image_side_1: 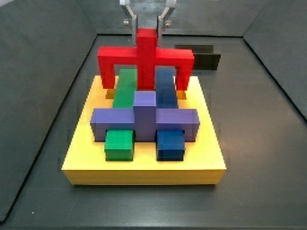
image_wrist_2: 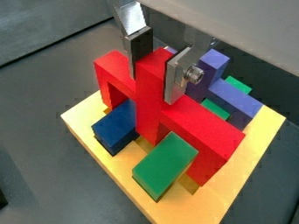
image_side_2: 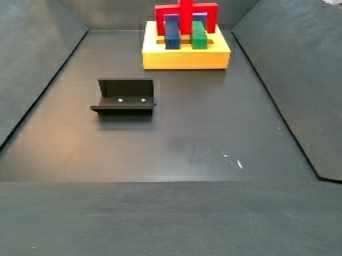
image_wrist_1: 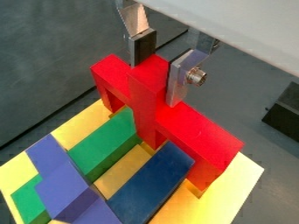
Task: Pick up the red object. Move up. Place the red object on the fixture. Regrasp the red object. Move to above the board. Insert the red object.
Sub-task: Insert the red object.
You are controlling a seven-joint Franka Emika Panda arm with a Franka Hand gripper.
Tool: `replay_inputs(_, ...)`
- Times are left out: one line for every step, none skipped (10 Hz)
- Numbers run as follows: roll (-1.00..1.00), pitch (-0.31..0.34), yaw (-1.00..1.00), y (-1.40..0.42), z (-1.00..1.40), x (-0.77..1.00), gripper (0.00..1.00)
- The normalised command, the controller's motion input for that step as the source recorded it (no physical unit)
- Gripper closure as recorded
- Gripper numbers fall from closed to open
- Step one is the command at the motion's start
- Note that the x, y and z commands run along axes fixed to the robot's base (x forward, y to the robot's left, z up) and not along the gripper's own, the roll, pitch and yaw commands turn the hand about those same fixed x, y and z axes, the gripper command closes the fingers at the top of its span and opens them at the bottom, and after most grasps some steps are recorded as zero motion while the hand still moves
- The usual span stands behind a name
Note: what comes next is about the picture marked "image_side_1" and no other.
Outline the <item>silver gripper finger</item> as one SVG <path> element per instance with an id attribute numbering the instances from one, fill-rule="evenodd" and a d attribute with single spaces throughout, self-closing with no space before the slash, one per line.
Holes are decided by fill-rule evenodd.
<path id="1" fill-rule="evenodd" d="M 136 44 L 136 30 L 137 30 L 137 15 L 133 13 L 129 0 L 119 0 L 123 8 L 125 18 L 124 26 L 128 26 L 132 34 L 132 44 Z"/>
<path id="2" fill-rule="evenodd" d="M 159 45 L 161 45 L 161 36 L 167 28 L 171 27 L 169 17 L 176 7 L 176 0 L 165 0 L 165 7 L 161 14 L 157 16 L 157 37 Z"/>

